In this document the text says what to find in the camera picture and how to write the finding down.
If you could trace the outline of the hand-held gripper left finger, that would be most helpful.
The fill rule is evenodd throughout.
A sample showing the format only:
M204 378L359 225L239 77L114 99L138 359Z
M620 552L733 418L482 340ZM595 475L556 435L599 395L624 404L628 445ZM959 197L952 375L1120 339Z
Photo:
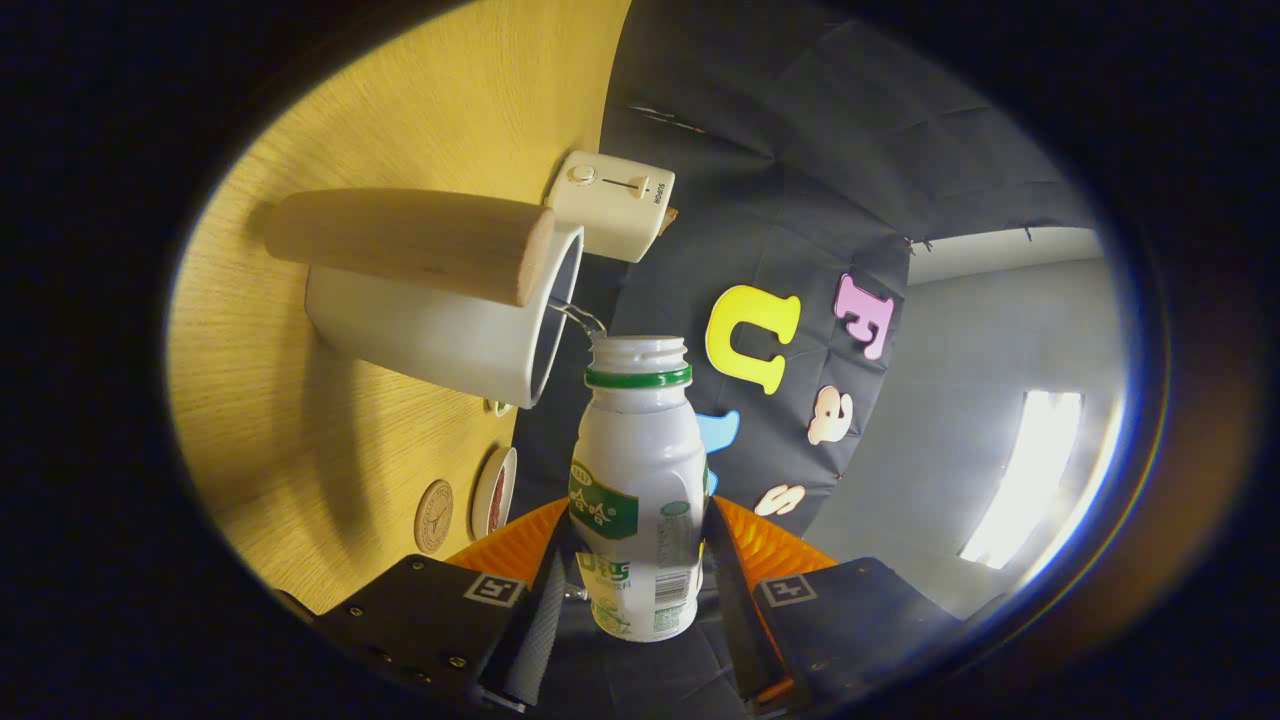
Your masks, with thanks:
M276 597L383 676L521 714L539 701L575 546L559 498L445 560L407 555L325 612Z

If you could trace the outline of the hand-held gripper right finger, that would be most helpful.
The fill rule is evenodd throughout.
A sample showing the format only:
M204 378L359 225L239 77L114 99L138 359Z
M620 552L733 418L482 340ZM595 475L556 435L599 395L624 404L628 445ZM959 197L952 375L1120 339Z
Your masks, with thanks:
M1004 602L965 616L878 559L838 562L714 497L705 515L739 693L759 715L841 715L957 664Z

